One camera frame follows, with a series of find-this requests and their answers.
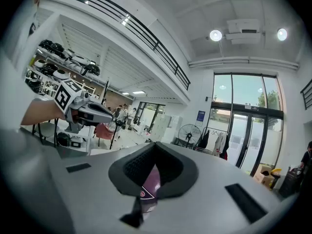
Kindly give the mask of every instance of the pipe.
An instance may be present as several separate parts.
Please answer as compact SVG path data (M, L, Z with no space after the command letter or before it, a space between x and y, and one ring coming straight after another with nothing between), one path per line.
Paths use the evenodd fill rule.
M278 66L284 67L292 70L297 70L299 67L298 63L278 60L278 59L271 59L271 58L259 58L259 57L225 57L225 58L213 58L208 60L201 60L201 61L194 61L189 62L190 68L195 67L207 67L212 65L218 64L231 64L231 63L257 63L262 65L271 65L271 66Z

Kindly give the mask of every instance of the hanging clothes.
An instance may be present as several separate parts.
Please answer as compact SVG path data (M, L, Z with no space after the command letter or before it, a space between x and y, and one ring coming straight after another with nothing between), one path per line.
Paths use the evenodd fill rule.
M229 142L230 142L230 138L228 135L226 135L225 145L224 145L222 153L220 154L220 158L225 159L225 160L228 160L227 150L229 148Z
M224 146L225 146L225 141L226 141L226 134L225 133L222 133L222 140L221 140L221 144L220 144L220 153L223 152L223 149L224 149Z
M215 145L214 145L214 152L218 152L219 154L223 152L225 141L226 141L226 134L225 133L219 133L218 138L216 139Z
M199 148L206 148L206 147L207 147L208 138L209 138L209 132L210 132L210 131L208 131L208 132L205 134L204 138L199 142L199 145L198 145Z
M219 133L218 138L215 141L214 152L220 152L222 139L223 139L223 133Z

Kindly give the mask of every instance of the electric fan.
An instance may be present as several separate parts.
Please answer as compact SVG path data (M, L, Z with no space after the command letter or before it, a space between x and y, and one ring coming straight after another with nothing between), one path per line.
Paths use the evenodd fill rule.
M193 124L187 124L180 128L178 133L179 142L182 144L183 147L188 147L189 144L192 146L197 145L199 139L201 137L201 131L198 127Z

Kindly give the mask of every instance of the human arm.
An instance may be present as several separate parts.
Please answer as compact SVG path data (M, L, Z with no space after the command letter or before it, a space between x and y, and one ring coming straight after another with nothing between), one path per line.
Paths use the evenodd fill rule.
M300 168L304 168L307 165L309 158L308 152L305 152L300 163Z
M64 118L64 114L53 100L33 100L21 122L21 125L34 125L55 118Z

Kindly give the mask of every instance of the blue sign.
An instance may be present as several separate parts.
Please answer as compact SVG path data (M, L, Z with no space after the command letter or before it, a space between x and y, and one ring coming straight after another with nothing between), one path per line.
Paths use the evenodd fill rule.
M199 111L198 114L197 114L197 121L204 121L204 118L205 118L205 111Z

